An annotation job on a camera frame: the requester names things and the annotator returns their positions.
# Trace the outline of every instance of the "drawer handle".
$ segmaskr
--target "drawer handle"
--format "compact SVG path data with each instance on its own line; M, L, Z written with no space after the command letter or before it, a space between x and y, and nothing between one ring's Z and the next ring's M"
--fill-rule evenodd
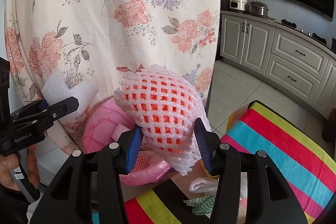
M299 54L303 55L303 56L306 56L305 54L303 54L302 52L299 52L298 50L296 50Z
M289 76L288 78L290 78L290 80L292 80L292 81L296 82L296 80L294 80L292 77L290 77L290 76Z

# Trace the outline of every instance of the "tiled floor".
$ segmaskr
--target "tiled floor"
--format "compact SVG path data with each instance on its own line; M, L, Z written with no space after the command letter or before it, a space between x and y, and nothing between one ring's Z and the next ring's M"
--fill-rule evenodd
M224 135L230 114L254 100L285 117L334 158L332 144L322 139L321 121L261 80L222 60L216 61L208 113L213 132Z

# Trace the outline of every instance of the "blue stripe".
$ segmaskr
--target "blue stripe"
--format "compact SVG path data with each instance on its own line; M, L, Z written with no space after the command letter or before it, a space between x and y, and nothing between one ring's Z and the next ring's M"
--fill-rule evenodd
M244 122L238 121L227 135L252 154L260 149L265 150L285 179L322 208L325 208L332 198L333 193L316 176Z

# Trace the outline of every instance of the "human hand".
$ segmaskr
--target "human hand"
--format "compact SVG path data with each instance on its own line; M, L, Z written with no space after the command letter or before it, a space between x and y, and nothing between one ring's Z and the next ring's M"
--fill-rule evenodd
M32 145L28 147L28 155L26 158L26 166L28 169L28 180L36 187L40 183L40 175L37 167L37 158L34 151L36 146ZM15 154L11 154L7 157L0 156L0 184L8 189L20 191L19 187L14 182L13 178L9 174L8 170L15 169L19 166L19 159Z

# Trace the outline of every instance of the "white label sticker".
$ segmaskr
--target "white label sticker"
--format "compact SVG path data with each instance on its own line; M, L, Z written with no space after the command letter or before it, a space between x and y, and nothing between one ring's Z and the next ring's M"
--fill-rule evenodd
M15 169L14 169L14 172L21 173L21 169L20 169L20 167L15 168Z
M16 179L24 179L25 178L25 176L22 173L14 174L14 176L15 176Z

